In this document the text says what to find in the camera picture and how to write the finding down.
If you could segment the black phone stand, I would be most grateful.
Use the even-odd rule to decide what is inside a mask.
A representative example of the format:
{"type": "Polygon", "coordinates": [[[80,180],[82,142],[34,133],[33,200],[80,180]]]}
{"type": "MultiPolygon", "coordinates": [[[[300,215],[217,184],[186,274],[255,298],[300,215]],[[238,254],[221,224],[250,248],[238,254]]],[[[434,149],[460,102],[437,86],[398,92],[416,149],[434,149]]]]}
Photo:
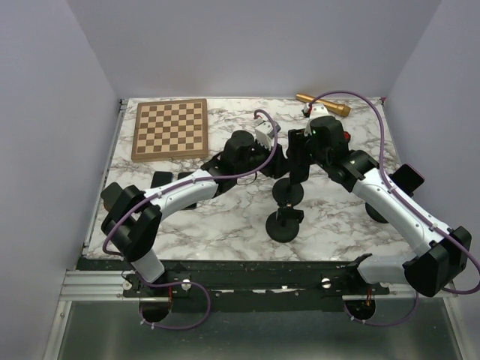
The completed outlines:
{"type": "Polygon", "coordinates": [[[299,233],[300,223],[304,220],[303,210],[295,209],[287,203],[271,213],[265,222],[268,236],[280,243],[291,242],[299,233]]]}
{"type": "Polygon", "coordinates": [[[376,221],[377,223],[380,223],[380,224],[387,224],[388,223],[388,221],[370,204],[365,203],[365,210],[366,210],[368,216],[373,221],[376,221]]]}
{"type": "Polygon", "coordinates": [[[272,188],[272,196],[279,206],[296,206],[303,200],[304,194],[302,185],[290,184],[288,178],[279,179],[272,188]]]}

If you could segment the black phone red case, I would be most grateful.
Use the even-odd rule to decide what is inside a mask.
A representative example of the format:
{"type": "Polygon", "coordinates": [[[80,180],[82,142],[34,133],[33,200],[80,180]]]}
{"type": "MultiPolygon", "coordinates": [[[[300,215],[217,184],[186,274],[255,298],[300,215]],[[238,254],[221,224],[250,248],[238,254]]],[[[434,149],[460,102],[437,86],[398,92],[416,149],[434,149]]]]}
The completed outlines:
{"type": "Polygon", "coordinates": [[[407,163],[402,164],[389,177],[409,197],[425,182],[425,178],[407,163]]]}

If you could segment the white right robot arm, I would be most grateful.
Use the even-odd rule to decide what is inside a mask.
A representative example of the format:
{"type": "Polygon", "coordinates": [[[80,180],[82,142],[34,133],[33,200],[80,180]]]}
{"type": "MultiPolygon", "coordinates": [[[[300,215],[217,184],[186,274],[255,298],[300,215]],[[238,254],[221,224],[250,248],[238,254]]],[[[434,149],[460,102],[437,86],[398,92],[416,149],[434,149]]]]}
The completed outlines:
{"type": "Polygon", "coordinates": [[[336,118],[310,118],[304,130],[289,131],[288,144],[293,181],[303,182],[310,166],[318,165],[333,182],[364,200],[392,225],[412,249],[407,256],[362,257],[345,275],[350,292],[360,294],[377,283],[408,284],[423,296],[433,297],[465,269],[471,234],[428,214],[367,152],[351,150],[336,118]]]}

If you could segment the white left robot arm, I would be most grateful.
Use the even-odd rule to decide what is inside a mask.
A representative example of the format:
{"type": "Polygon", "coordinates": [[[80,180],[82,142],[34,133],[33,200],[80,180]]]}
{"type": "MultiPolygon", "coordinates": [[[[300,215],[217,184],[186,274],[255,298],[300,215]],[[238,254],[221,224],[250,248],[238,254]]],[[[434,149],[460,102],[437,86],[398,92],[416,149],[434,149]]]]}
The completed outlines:
{"type": "Polygon", "coordinates": [[[140,276],[141,288],[159,296],[166,288],[164,264],[153,250],[161,222],[194,203],[230,191],[244,177],[262,173],[278,179],[287,172],[287,160],[276,130],[235,131],[223,150],[184,178],[140,190],[113,182],[101,194],[107,216],[101,224],[103,249],[113,244],[140,276]]]}

